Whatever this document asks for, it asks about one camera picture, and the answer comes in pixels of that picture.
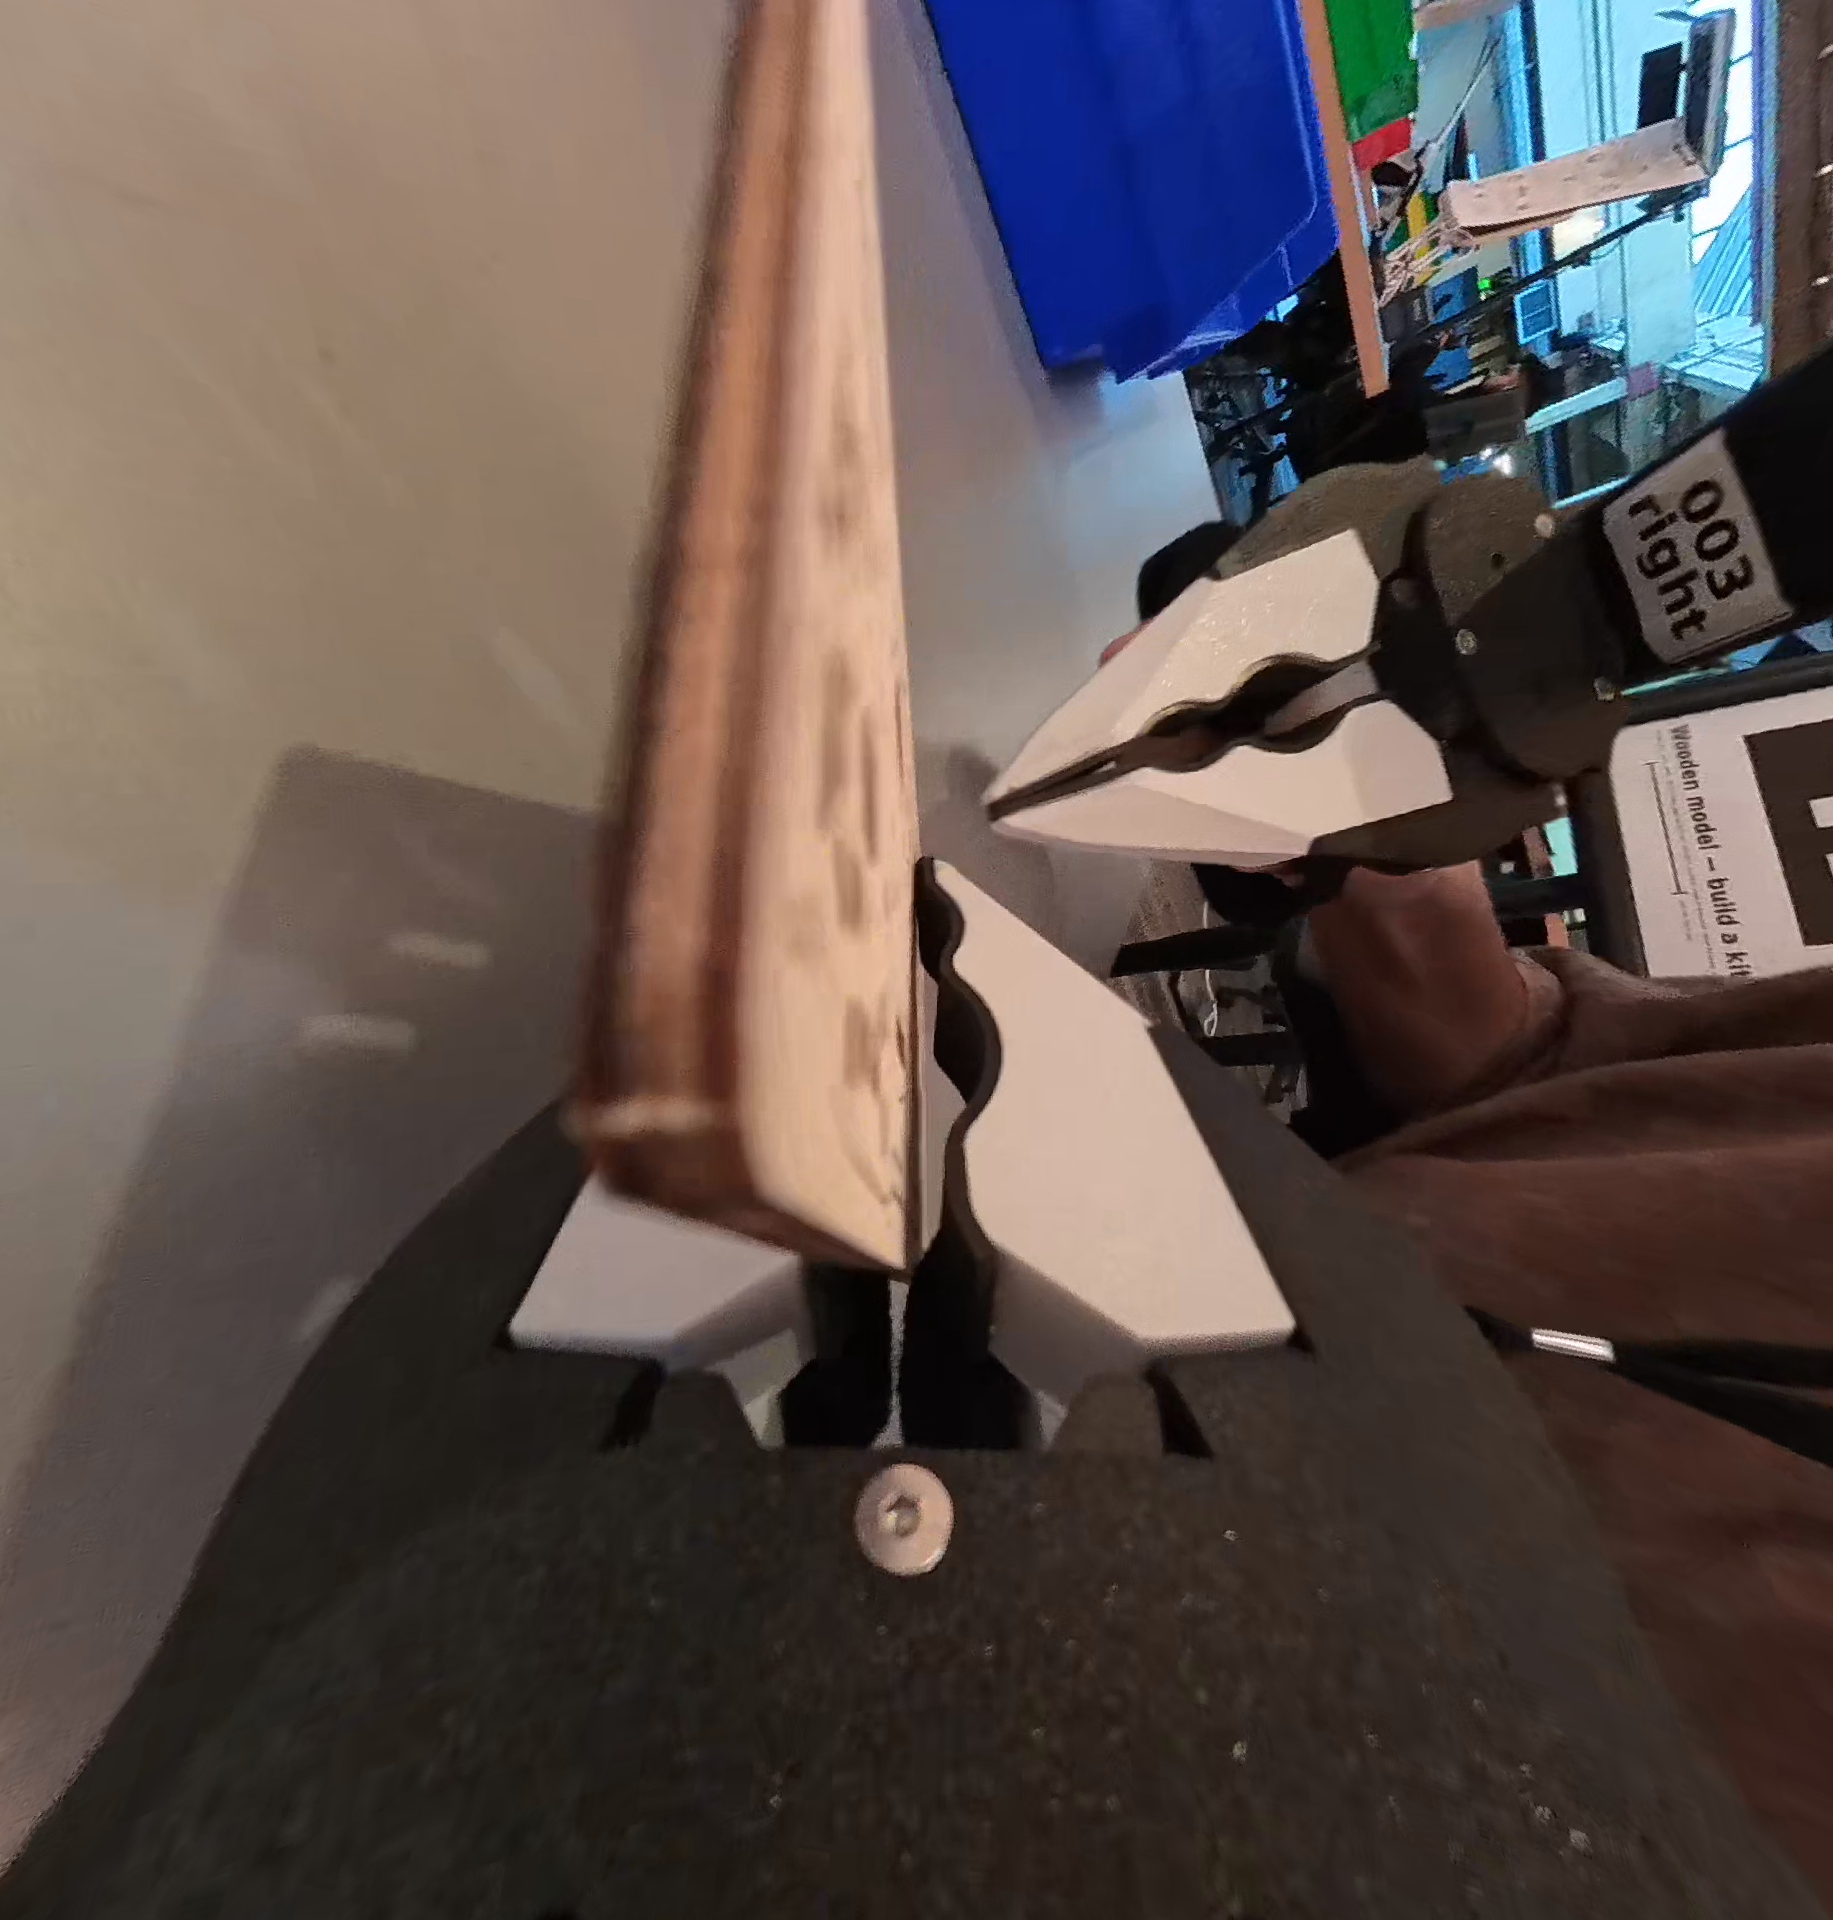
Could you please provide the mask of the framed black white marker sign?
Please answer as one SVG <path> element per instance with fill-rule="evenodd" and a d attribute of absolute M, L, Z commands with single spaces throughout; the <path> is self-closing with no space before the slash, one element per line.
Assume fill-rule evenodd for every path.
<path fill-rule="evenodd" d="M 1603 806 L 1595 874 L 1631 971 L 1833 967 L 1833 654 L 1633 696 Z"/>

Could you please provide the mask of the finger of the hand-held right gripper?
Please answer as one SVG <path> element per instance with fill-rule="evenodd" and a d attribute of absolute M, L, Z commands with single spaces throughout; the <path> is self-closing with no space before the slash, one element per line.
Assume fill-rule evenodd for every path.
<path fill-rule="evenodd" d="M 1291 862 L 1319 840 L 1450 800 L 1443 745 L 1367 703 L 1304 749 L 1234 747 L 1196 771 L 1131 771 L 995 822 L 1017 840 L 1184 862 Z"/>
<path fill-rule="evenodd" d="M 1266 674 L 1324 680 L 1372 641 L 1381 579 L 1356 529 L 1204 579 L 1144 622 L 1027 736 L 985 791 L 1036 803 L 1056 784 L 1110 777 L 1159 726 L 1207 721 Z"/>

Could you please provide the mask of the stacked blue plastic bins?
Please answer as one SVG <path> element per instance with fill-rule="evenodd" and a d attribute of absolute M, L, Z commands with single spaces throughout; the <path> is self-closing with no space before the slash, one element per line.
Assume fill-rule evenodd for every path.
<path fill-rule="evenodd" d="M 1336 255 L 1294 3 L 927 3 L 1051 372 L 1181 370 Z"/>

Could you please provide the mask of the laser-cut wooden model sheet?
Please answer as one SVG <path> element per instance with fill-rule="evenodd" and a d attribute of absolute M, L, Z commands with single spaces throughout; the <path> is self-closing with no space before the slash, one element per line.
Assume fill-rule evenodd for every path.
<path fill-rule="evenodd" d="M 742 4 L 573 1125 L 626 1198 L 893 1272 L 918 803 L 865 4 Z"/>

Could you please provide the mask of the person's brown sweatshirt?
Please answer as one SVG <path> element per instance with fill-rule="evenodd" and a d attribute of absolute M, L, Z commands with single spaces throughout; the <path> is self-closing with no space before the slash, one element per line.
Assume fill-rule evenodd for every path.
<path fill-rule="evenodd" d="M 1465 1314 L 1518 1368 L 1685 1715 L 1833 1916 L 1833 1345 Z"/>

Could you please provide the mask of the person's right hand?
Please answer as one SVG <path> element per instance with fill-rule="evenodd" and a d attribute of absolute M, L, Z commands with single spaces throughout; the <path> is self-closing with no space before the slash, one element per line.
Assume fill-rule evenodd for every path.
<path fill-rule="evenodd" d="M 1398 1125 L 1504 1091 L 1558 1036 L 1561 982 L 1508 948 L 1476 862 L 1356 867 L 1308 929 L 1348 1053 Z"/>

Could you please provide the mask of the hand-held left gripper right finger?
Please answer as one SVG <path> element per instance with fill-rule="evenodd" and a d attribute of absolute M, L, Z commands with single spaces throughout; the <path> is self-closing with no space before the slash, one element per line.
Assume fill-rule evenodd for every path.
<path fill-rule="evenodd" d="M 921 1394 L 1071 1405 L 1297 1328 L 1131 1005 L 946 860 L 914 873 L 929 1058 L 957 1111 L 914 1266 Z"/>

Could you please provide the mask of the wooden shelf board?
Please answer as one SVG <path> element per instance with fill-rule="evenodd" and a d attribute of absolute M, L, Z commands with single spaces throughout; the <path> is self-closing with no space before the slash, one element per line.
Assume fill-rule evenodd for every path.
<path fill-rule="evenodd" d="M 1342 271 L 1361 393 L 1366 398 L 1376 398 L 1388 388 L 1386 346 L 1372 271 L 1370 228 L 1336 72 L 1336 46 L 1327 6 L 1322 3 L 1297 3 L 1297 23 L 1309 69 L 1322 163 L 1336 214 L 1336 258 Z"/>

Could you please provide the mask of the green plastic bins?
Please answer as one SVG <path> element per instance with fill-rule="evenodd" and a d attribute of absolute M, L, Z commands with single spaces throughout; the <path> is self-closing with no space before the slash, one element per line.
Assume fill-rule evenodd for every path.
<path fill-rule="evenodd" d="M 1412 3 L 1324 3 L 1336 85 L 1351 141 L 1416 109 Z"/>

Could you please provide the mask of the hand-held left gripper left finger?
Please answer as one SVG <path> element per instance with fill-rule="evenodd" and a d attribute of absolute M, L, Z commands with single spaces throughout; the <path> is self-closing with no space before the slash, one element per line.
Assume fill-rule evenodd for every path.
<path fill-rule="evenodd" d="M 785 1443 L 782 1390 L 815 1357 L 797 1255 L 626 1201 L 595 1179 L 547 1246 L 507 1342 L 711 1373 L 760 1444 Z"/>

